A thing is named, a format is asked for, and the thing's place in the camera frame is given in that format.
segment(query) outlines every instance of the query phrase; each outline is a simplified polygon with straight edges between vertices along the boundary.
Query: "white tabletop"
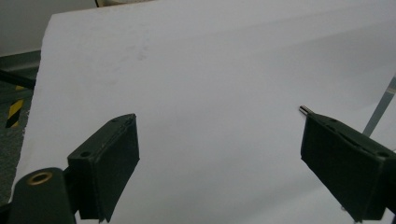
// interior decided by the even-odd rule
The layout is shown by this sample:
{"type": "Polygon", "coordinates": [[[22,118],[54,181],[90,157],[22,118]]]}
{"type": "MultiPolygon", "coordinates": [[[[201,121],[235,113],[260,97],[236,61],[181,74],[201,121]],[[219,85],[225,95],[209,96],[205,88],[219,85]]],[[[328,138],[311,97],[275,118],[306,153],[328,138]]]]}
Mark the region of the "white tabletop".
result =
{"type": "MultiPolygon", "coordinates": [[[[395,11],[163,0],[54,15],[17,178],[64,169],[104,123],[136,113],[141,161],[111,223],[352,223],[301,161],[298,106],[362,131],[396,71],[395,11]]],[[[395,113],[373,135],[390,148],[395,113]]]]}

